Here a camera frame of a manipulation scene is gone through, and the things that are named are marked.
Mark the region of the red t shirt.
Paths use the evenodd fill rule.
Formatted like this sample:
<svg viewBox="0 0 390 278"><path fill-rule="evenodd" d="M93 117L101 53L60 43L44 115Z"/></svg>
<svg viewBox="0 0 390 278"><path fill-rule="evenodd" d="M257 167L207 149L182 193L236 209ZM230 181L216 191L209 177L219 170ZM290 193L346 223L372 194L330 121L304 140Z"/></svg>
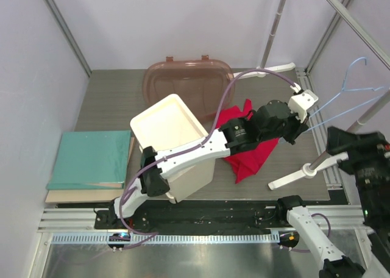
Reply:
<svg viewBox="0 0 390 278"><path fill-rule="evenodd" d="M242 109L240 109L237 105L225 109L220 112L216 127L220 128L230 119L246 116L250 110L252 110L252 101L250 99L245 100ZM224 160L230 164L232 171L236 176L235 183L238 184L242 180L256 175L256 173L259 172L261 167L266 163L268 157L276 148L278 142L278 138L265 141L260 143L253 151L226 157Z"/></svg>

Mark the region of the light blue wire hanger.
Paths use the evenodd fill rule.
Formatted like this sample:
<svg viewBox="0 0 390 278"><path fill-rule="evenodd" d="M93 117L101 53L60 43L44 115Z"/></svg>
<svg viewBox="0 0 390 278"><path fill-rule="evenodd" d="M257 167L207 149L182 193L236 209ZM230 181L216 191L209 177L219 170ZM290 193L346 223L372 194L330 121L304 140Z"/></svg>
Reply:
<svg viewBox="0 0 390 278"><path fill-rule="evenodd" d="M348 82L348 76L351 72L351 69L353 68L354 65L356 65L358 62L364 62L365 65L367 65L367 57L365 56L362 56L362 57L358 57L357 59L355 59L346 69L346 72L345 72L345 75L344 75L344 78L343 78L343 81L342 81L342 85L341 85L341 88L340 88L340 91L334 95L334 97L332 97L331 99L329 99L325 104L323 104L322 106L320 106L312 115L311 115L311 118L313 119L315 115L318 115L320 114L321 111L323 111L323 109L325 109L326 107L328 107L331 103L333 103L336 99L338 99L343 93L356 93L356 92L365 92L365 91L368 91L368 92L377 92L377 91L380 91L380 90L383 90L385 87L384 86L380 86L380 87L364 87L364 88L348 88L347 87L347 82ZM377 97L374 97L366 102L363 102L362 104L358 104L354 107L352 107L351 109L348 109L344 112L341 112L329 119L326 119L322 122L319 122L313 126L311 126L308 131L312 131L312 130L315 130L316 128L318 127L321 127L321 126L324 126L326 123L329 123L330 121L332 121L333 119L336 119L336 118L339 118L353 110L356 110L358 107L361 107L361 106L364 106L370 102L372 102L374 99L378 99L379 96Z"/></svg>

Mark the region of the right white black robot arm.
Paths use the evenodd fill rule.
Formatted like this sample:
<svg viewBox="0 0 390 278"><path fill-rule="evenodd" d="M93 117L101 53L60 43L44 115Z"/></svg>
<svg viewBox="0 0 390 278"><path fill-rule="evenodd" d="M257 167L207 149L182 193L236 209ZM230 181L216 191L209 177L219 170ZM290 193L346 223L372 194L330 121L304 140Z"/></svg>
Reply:
<svg viewBox="0 0 390 278"><path fill-rule="evenodd" d="M371 229L367 235L370 264L363 268L340 251L298 195L278 199L276 221L295 228L317 263L319 277L389 277L389 142L381 132L354 134L332 126L326 151L347 154L345 160L338 160L338 168L355 178L363 224Z"/></svg>

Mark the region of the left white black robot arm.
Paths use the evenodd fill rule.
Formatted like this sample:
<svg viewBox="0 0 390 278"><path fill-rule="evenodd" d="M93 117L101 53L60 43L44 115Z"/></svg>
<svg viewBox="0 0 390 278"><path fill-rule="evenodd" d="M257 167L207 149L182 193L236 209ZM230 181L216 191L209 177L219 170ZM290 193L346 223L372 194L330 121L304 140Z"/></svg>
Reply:
<svg viewBox="0 0 390 278"><path fill-rule="evenodd" d="M294 144L308 130L308 111L315 103L302 94L292 96L289 102L272 100L246 116L228 120L199 140L164 151L144 148L140 170L123 196L112 201L109 222L118 229L126 227L141 204L170 191L169 177L203 160L253 151L261 143L278 138Z"/></svg>

